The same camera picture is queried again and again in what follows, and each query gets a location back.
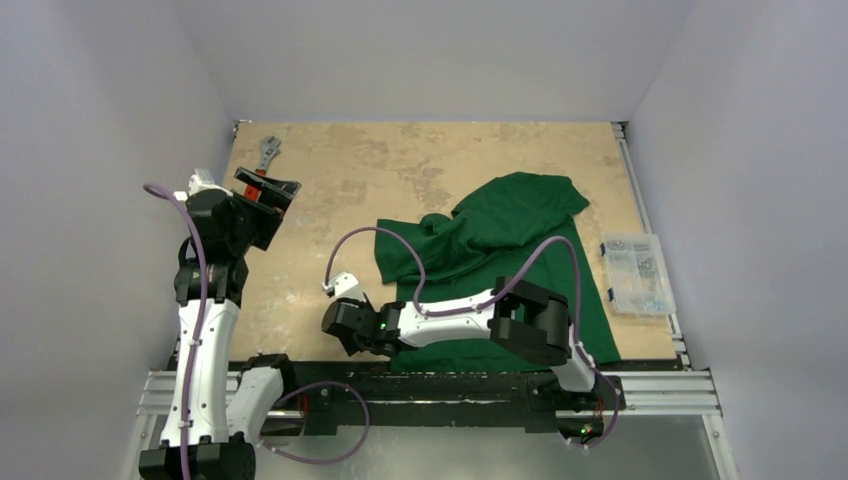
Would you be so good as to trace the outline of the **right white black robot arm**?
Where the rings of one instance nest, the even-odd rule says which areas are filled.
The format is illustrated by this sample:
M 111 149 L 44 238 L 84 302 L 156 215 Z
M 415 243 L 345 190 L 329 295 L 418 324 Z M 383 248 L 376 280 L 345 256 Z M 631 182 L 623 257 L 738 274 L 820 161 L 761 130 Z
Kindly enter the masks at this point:
M 321 323 L 346 354 L 395 357 L 402 352 L 458 340 L 489 340 L 520 359 L 549 368 L 553 392 L 576 407 L 596 399 L 601 384 L 595 363 L 576 340 L 568 299 L 509 277 L 491 289 L 459 299 L 415 305 L 395 301 L 375 308 L 358 279 L 342 272 L 322 285 L 330 298 Z

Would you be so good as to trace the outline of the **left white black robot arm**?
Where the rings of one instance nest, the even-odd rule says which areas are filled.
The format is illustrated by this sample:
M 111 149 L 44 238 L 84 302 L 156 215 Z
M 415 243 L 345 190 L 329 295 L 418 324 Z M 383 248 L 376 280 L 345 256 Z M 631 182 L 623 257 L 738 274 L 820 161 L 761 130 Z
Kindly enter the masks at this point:
M 284 354 L 250 358 L 235 394 L 227 394 L 230 346 L 249 273 L 246 254 L 268 249 L 301 188 L 243 167 L 235 177 L 255 195 L 226 189 L 203 169 L 181 192 L 143 186 L 171 202 L 189 230 L 174 278 L 180 328 L 173 398 L 158 445 L 139 456 L 143 479 L 254 478 L 267 414 L 297 399 L 298 382 Z

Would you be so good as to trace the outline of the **green t-shirt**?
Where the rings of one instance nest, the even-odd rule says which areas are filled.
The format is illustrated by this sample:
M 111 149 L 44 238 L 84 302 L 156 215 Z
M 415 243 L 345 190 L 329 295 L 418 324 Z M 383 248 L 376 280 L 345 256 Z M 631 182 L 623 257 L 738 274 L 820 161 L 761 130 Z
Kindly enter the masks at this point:
M 431 213 L 416 223 L 380 219 L 374 255 L 381 280 L 395 285 L 398 300 L 411 300 L 421 276 L 413 259 L 419 256 L 427 278 L 421 302 L 474 295 L 517 273 L 542 241 L 563 236 L 571 244 L 548 247 L 524 278 L 568 299 L 579 292 L 580 340 L 596 362 L 618 362 L 575 223 L 589 205 L 568 177 L 517 172 L 479 187 L 448 215 Z

